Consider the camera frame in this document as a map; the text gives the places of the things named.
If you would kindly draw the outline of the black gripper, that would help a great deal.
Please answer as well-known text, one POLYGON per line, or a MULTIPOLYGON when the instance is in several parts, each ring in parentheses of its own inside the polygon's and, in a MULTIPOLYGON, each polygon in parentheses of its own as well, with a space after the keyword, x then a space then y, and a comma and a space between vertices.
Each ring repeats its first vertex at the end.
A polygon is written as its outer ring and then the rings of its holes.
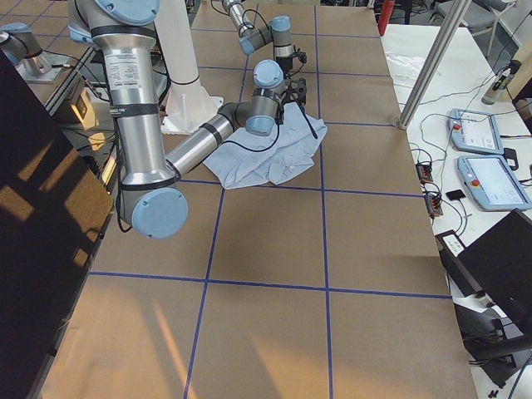
POLYGON ((298 96, 294 89, 285 89, 279 95, 279 104, 275 115, 275 122, 277 125, 282 125, 284 123, 284 107, 289 103, 296 102, 297 100, 298 96))
POLYGON ((284 75, 289 75, 291 73, 293 69, 293 59, 296 57, 297 55, 294 54, 290 54, 285 57, 276 57, 276 62, 280 66, 284 75))

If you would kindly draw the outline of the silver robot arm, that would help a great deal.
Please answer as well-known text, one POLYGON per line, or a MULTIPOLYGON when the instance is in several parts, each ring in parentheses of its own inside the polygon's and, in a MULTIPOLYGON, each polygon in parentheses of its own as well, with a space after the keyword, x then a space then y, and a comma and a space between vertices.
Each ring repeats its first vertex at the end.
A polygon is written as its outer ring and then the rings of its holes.
POLYGON ((302 65, 307 62, 306 53, 293 45, 289 16, 273 17, 270 22, 263 21, 262 27, 256 27, 245 15, 246 12, 252 12, 252 9, 245 10, 241 1, 224 0, 221 3, 237 28, 239 45, 246 56, 272 43, 273 58, 285 77, 291 76, 294 58, 302 65))
POLYGON ((273 46, 254 68, 248 102, 224 103, 202 87, 190 22, 181 1, 71 1, 71 38, 100 49, 110 113, 125 164, 116 198, 121 221, 152 239, 175 234, 188 216, 176 185, 237 129, 268 135, 283 108, 295 48, 291 22, 274 17, 261 28, 239 1, 226 1, 245 54, 273 46))

